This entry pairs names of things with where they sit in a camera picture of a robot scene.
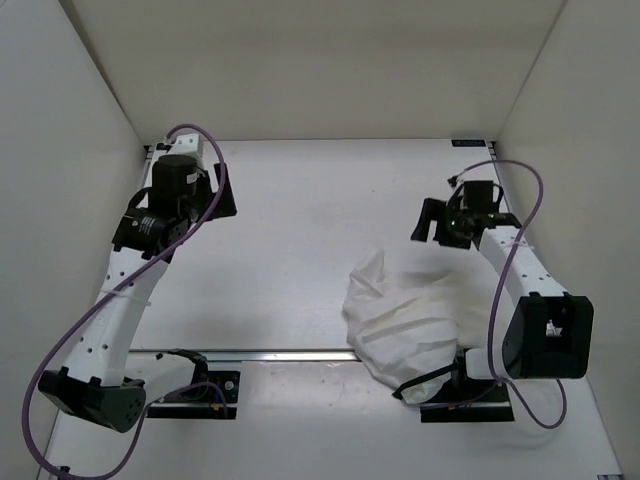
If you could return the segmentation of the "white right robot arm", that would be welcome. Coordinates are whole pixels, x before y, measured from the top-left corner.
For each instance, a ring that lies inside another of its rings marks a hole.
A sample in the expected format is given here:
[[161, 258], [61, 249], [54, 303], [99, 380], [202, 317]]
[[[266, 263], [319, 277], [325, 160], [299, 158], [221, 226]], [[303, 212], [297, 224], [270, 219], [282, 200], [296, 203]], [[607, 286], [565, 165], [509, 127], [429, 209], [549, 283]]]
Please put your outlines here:
[[580, 379], [589, 363], [594, 308], [572, 295], [520, 237], [521, 222], [500, 208], [503, 189], [489, 180], [464, 181], [448, 200], [427, 198], [411, 238], [444, 247], [476, 248], [499, 275], [514, 311], [508, 322], [490, 311], [484, 348], [466, 349], [448, 376], [449, 391], [471, 400], [484, 380]]

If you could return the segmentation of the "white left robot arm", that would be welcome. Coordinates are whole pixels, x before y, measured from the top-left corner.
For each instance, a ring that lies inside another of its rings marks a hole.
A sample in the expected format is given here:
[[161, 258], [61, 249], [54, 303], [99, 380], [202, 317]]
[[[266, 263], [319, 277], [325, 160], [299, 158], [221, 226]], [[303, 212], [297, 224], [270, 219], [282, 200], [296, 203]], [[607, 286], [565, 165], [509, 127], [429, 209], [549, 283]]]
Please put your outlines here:
[[144, 408], [180, 392], [208, 389], [203, 355], [173, 349], [134, 367], [131, 343], [150, 296], [179, 245], [204, 223], [237, 213], [225, 162], [208, 172], [185, 154], [163, 154], [148, 183], [129, 200], [112, 239], [101, 296], [62, 366], [45, 370], [37, 388], [62, 412], [124, 433]]

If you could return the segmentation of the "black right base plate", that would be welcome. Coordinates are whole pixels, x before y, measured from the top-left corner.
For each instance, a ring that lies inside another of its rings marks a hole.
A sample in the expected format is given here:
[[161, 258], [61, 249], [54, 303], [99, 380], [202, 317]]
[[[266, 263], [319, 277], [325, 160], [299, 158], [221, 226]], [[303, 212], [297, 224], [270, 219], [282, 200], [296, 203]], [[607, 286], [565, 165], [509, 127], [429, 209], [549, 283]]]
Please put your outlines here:
[[401, 384], [392, 397], [404, 400], [404, 394], [429, 381], [449, 379], [431, 399], [419, 404], [423, 424], [435, 423], [507, 423], [513, 422], [511, 401], [507, 387], [492, 380], [469, 379], [454, 364], [420, 375]]

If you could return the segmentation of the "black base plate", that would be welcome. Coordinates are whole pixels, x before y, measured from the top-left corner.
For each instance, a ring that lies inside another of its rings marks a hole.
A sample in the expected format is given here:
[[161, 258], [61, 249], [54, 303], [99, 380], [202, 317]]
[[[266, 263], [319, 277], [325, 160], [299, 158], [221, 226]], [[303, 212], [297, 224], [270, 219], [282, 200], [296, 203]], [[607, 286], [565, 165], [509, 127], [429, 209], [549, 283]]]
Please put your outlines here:
[[163, 402], [155, 402], [147, 416], [151, 419], [235, 420], [240, 391], [241, 372], [210, 370], [206, 380], [214, 387], [200, 387], [172, 394]]
[[404, 394], [429, 381], [449, 379], [431, 399], [419, 404], [423, 424], [435, 423], [507, 423], [513, 422], [511, 401], [507, 387], [492, 380], [469, 379], [454, 364], [420, 375], [401, 384], [392, 397], [404, 400]]

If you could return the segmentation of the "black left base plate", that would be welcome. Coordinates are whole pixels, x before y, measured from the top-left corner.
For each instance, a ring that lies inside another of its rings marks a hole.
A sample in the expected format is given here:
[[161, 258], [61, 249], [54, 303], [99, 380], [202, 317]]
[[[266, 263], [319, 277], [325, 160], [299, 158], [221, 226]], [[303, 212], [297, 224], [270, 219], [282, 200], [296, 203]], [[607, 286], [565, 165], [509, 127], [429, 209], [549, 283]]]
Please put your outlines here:
[[200, 387], [172, 394], [163, 402], [155, 402], [147, 416], [151, 419], [235, 420], [240, 391], [241, 372], [210, 370], [206, 380], [214, 387]]

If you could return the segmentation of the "white skirt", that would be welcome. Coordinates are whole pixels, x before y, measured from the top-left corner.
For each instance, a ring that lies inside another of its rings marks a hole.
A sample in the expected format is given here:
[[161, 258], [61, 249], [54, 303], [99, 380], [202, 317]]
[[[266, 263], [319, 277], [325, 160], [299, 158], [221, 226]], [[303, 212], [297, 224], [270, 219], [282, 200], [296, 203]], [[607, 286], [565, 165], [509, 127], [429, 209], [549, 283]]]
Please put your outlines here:
[[450, 380], [460, 349], [484, 346], [490, 304], [488, 285], [449, 256], [378, 249], [349, 274], [346, 341], [400, 400], [424, 403]]

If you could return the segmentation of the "right corner label sticker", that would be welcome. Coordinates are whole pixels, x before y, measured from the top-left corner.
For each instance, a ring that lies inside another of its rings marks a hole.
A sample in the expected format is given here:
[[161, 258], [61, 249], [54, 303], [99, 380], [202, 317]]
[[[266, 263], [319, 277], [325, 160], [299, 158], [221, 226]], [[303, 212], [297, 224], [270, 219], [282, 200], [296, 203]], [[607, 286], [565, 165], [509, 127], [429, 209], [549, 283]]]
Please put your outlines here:
[[451, 144], [455, 148], [484, 148], [486, 146], [483, 139], [452, 139]]

